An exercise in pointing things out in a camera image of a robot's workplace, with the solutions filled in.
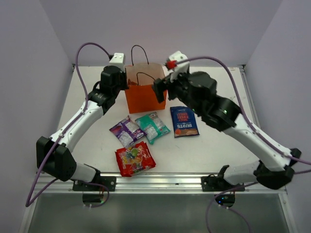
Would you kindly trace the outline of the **orange paper bag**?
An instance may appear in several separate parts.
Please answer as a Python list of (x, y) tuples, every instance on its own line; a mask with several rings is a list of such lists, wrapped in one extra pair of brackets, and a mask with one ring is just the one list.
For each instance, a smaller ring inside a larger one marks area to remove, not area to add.
[(152, 63), (146, 56), (146, 62), (134, 63), (133, 50), (135, 47), (143, 48), (140, 45), (134, 45), (131, 48), (131, 65), (126, 66), (127, 79), (135, 81), (138, 85), (128, 85), (125, 90), (125, 96), (130, 114), (164, 110), (166, 101), (158, 103), (156, 95), (152, 89), (154, 81), (165, 77), (161, 64)]

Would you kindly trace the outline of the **red candy bag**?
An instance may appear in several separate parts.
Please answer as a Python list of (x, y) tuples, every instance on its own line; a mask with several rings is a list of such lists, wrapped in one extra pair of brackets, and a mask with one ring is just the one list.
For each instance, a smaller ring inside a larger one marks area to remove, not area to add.
[(118, 149), (115, 151), (115, 156), (122, 177), (132, 177), (156, 167), (156, 162), (145, 142), (137, 143), (127, 149)]

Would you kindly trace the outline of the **red Doritos chip bag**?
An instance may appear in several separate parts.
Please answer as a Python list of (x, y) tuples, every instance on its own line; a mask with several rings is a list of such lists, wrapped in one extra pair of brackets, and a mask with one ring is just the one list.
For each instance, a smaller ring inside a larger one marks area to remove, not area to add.
[(130, 79), (127, 79), (127, 84), (128, 85), (138, 85), (135, 81), (132, 81)]

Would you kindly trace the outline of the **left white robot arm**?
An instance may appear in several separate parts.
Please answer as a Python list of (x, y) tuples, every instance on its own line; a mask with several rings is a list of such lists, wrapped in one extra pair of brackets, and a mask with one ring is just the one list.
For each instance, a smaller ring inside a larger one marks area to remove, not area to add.
[(59, 131), (40, 137), (36, 143), (38, 171), (61, 181), (83, 181), (89, 190), (101, 185), (99, 171), (77, 163), (72, 152), (88, 129), (115, 104), (120, 91), (128, 89), (126, 73), (117, 66), (106, 66), (98, 86), (88, 94), (81, 109)]

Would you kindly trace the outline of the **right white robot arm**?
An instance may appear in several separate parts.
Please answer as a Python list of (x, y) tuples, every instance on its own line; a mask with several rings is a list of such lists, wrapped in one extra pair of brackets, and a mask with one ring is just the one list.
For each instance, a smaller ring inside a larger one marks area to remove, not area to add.
[(216, 87), (216, 80), (202, 71), (178, 74), (174, 81), (169, 76), (156, 79), (152, 85), (158, 102), (164, 101), (164, 91), (167, 91), (170, 100), (179, 99), (208, 126), (234, 138), (258, 158), (250, 164), (225, 165), (207, 183), (222, 191), (240, 183), (258, 182), (272, 190), (290, 183), (294, 176), (292, 166), (301, 151), (286, 148), (270, 137), (261, 139), (265, 134), (256, 125), (247, 123), (235, 102), (218, 96)]

